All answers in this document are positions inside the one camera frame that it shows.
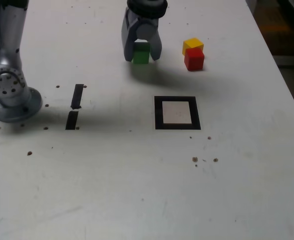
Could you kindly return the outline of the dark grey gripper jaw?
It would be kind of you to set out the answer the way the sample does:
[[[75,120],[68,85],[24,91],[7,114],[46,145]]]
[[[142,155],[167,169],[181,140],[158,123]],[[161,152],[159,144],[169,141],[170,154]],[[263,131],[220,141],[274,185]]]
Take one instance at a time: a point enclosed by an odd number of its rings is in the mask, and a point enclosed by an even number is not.
[[[127,62],[131,62],[133,60],[134,43],[138,39],[136,31],[139,24],[139,16],[127,7],[121,29],[123,53]]]

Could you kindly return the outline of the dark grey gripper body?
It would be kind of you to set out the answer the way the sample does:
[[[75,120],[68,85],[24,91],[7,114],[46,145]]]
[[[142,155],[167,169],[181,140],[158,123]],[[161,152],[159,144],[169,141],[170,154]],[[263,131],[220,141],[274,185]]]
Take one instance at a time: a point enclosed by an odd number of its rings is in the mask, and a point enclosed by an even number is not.
[[[159,24],[159,19],[155,18],[155,19],[151,19],[151,18],[146,18],[146,17],[142,17],[142,16],[137,16],[136,17],[138,19],[138,22],[143,25],[143,24],[149,24],[152,26],[157,26]]]

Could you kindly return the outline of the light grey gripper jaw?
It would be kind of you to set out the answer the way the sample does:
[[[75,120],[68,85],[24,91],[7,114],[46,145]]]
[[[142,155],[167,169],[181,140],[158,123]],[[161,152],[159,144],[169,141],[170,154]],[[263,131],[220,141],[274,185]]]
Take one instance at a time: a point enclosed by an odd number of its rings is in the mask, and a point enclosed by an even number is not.
[[[146,22],[141,24],[136,30],[137,38],[146,40],[150,44],[150,55],[157,61],[162,52],[162,42],[158,32],[158,21]]]

